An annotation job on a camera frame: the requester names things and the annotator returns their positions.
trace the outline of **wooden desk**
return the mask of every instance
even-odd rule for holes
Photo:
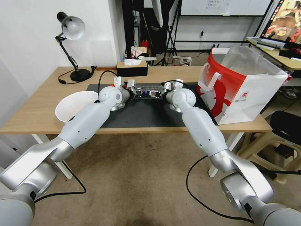
[[[285,66],[290,71],[301,70],[301,61],[291,60],[288,57],[279,56],[279,49],[267,50],[256,46],[256,41],[248,38],[248,42],[250,42],[253,46],[255,46],[260,51],[267,54],[269,57],[279,62],[283,66]]]
[[[149,67],[148,75],[134,78],[137,83],[161,83],[170,79],[180,78],[185,82],[196,82],[199,78],[200,67]],[[89,84],[98,83],[102,71],[95,71],[92,78],[78,84],[61,84],[57,78],[59,75],[70,71],[72,67],[58,67],[27,102],[13,115],[0,129],[0,134],[32,134],[38,143],[48,141],[45,134],[59,134],[64,123],[55,116],[56,105],[64,97],[86,90]],[[102,77],[102,83],[113,83],[114,75],[106,73]],[[69,74],[61,77],[68,82]],[[220,125],[222,132],[232,133],[227,144],[234,147],[244,132],[269,132],[271,127],[259,115],[253,122]],[[110,128],[99,129],[97,133],[168,133],[186,132],[186,127],[152,127],[152,128]],[[67,177],[71,177],[64,166],[58,165]]]

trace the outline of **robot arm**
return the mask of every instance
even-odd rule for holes
[[[234,208],[246,212],[255,225],[300,225],[300,212],[280,204],[265,203],[273,196],[270,184],[254,164],[228,149],[222,133],[206,111],[193,107],[195,96],[191,90],[170,91],[166,100],[171,109],[182,112],[189,133],[212,164],[222,172],[234,170],[221,180],[222,190]]]
[[[65,160],[96,133],[111,110],[124,107],[129,96],[129,92],[121,87],[103,88],[99,93],[99,103],[86,105],[64,125],[56,138],[32,146],[6,168],[0,174],[0,181],[13,192],[0,196],[0,225],[31,225],[35,198],[49,188],[57,175],[45,160]]]
[[[100,103],[86,105],[65,124],[55,139],[32,146],[0,174],[0,181],[13,191],[0,196],[0,225],[31,225],[34,199],[42,195],[56,177],[56,171],[45,159],[56,162],[66,159],[96,133],[111,110],[124,107],[130,94],[122,89],[122,83],[122,78],[117,77],[115,87],[106,87],[99,93]],[[164,90],[171,89],[170,84],[165,85]],[[265,203],[273,196],[265,177],[251,162],[229,151],[222,133],[209,115],[193,107],[196,101],[194,93],[178,85],[176,83],[174,90],[166,93],[166,100],[172,110],[182,112],[184,124],[212,164],[222,172],[234,171],[221,180],[222,190],[232,206],[246,212],[256,225],[299,225],[300,212],[279,204]],[[157,92],[151,92],[151,95],[157,98]]]

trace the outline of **monitor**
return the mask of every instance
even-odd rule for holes
[[[301,44],[301,0],[280,0],[260,37],[280,47]]]

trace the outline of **shoe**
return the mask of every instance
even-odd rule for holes
[[[288,99],[293,100],[293,99],[297,98],[296,94],[294,93],[294,89],[292,87],[290,87],[290,88],[281,87],[278,91],[283,93],[284,96]]]

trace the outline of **whiteboard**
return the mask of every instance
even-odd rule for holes
[[[263,16],[270,0],[182,0],[181,15]]]

